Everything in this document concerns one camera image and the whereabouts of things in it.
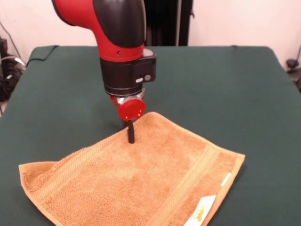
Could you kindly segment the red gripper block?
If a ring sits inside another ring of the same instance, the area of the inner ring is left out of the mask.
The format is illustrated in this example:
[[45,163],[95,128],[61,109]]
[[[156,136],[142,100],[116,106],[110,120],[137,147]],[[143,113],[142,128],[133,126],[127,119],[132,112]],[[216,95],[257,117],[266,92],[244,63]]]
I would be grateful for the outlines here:
[[130,144],[135,143],[135,129],[131,120],[139,119],[146,110],[144,97],[128,96],[116,97],[110,96],[113,104],[117,108],[119,117],[122,119],[122,129],[127,127],[127,137]]

